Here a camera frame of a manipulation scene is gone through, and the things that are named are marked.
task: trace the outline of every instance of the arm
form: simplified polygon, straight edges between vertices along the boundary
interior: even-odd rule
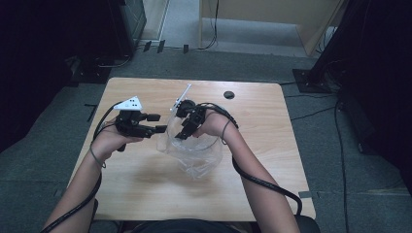
[[[251,176],[277,184],[246,144],[237,128],[225,116],[208,111],[204,124],[193,134],[222,136],[239,167]],[[286,197],[242,178],[249,204],[262,232],[299,232]]]
[[[123,144],[140,142],[142,140],[141,138],[123,137],[115,126],[110,126],[97,136],[91,145],[91,149],[96,158],[103,163],[110,158],[113,151],[120,148]],[[89,150],[44,227],[47,227],[50,223],[78,206],[89,196],[99,179],[101,169],[101,165],[96,162]],[[94,198],[73,216],[57,225],[52,232],[88,232],[93,204]]]

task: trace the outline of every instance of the wooden table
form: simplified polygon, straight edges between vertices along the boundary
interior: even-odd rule
[[[225,107],[260,162],[279,185],[295,193],[308,191],[282,88],[275,83],[231,83],[182,80],[112,78],[88,131],[76,168],[84,158],[93,131],[115,103],[137,95],[143,113],[161,114],[166,124],[170,108],[191,83],[188,98]],[[232,100],[223,97],[231,90]],[[119,112],[112,111],[107,120]],[[177,160],[156,150],[158,135],[114,152],[103,170],[97,193],[97,219],[159,220],[192,217],[218,221],[255,221],[241,179],[223,147],[223,161],[201,180],[178,168]],[[289,199],[293,211],[296,204]],[[302,199],[302,214],[315,218],[311,198]]]

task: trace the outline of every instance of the hand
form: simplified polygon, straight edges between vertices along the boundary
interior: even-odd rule
[[[107,121],[106,125],[111,126],[105,127],[91,144],[94,154],[102,161],[110,158],[112,152],[124,144],[143,141],[143,138],[122,136],[114,123],[114,119]]]
[[[213,110],[207,110],[205,122],[192,134],[192,136],[198,138],[205,133],[211,136],[221,137],[223,129],[227,123],[232,124],[226,116]]]

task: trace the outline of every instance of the person's left hand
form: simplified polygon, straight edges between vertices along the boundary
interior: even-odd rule
[[[104,127],[91,144],[94,154],[102,161],[110,158],[112,152],[119,149],[124,144],[143,141],[143,138],[122,136],[114,123],[114,119],[107,121],[105,123],[106,127]]]

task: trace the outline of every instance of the black round object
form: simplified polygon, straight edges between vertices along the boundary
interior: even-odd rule
[[[223,94],[224,98],[226,99],[233,99],[234,98],[234,93],[230,90],[225,91]]]

